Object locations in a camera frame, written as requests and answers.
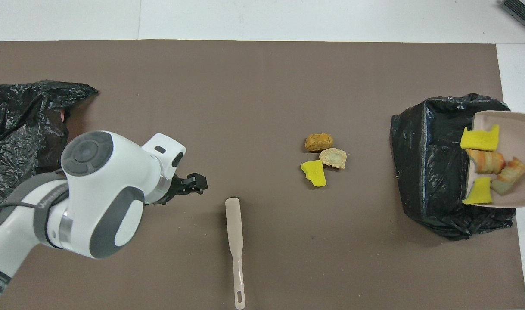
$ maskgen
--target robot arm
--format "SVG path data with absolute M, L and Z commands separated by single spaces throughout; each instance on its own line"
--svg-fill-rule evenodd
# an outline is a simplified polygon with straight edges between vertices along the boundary
M 112 132 L 88 132 L 62 154 L 67 178 L 44 173 L 20 184 L 0 213 L 0 294 L 38 243 L 95 259 L 134 236 L 144 205 L 207 188 L 175 171 L 185 147 L 160 133 L 142 147 Z

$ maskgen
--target white spatula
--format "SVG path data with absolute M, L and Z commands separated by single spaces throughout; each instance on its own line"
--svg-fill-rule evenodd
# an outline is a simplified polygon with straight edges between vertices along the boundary
M 231 258 L 233 260 L 235 307 L 241 310 L 245 308 L 245 291 L 243 290 L 243 267 L 241 265 L 243 230 L 241 227 L 241 210 L 239 208 L 238 198 L 226 199 L 226 225 L 228 230 L 228 243 L 230 244 Z

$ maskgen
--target yellow sponge piece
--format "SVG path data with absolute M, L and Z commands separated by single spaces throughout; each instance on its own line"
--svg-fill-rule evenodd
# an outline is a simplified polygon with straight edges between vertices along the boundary
M 307 161 L 300 165 L 300 168 L 306 173 L 306 178 L 309 179 L 314 186 L 325 186 L 326 177 L 323 174 L 322 161 Z
M 491 131 L 485 130 L 463 130 L 461 136 L 462 149 L 481 149 L 483 151 L 495 151 L 498 148 L 500 126 L 493 125 Z
M 485 177 L 475 179 L 475 184 L 473 184 L 469 196 L 461 202 L 466 205 L 486 204 L 492 202 L 492 196 L 490 194 L 490 178 Z

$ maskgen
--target black plastic bag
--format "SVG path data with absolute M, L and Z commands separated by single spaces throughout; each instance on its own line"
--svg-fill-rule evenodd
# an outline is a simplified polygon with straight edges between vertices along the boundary
M 60 167 L 68 137 L 62 110 L 96 93 L 48 80 L 0 85 L 0 203 L 24 180 Z
M 509 111 L 487 96 L 437 97 L 392 117 L 391 142 L 404 213 L 456 241 L 513 225 L 513 208 L 465 205 L 469 157 L 463 128 L 484 110 Z

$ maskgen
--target brown table mat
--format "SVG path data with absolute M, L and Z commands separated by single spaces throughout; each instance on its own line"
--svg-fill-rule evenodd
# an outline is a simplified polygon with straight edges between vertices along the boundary
M 161 132 L 202 196 L 148 206 L 122 251 L 36 247 L 4 309 L 233 309 L 224 200 L 241 199 L 246 309 L 524 308 L 516 227 L 449 242 L 402 212 L 390 117 L 434 96 L 502 99 L 494 45 L 221 41 L 0 43 L 0 83 L 88 83 L 74 137 Z M 310 133 L 348 153 L 314 189 Z

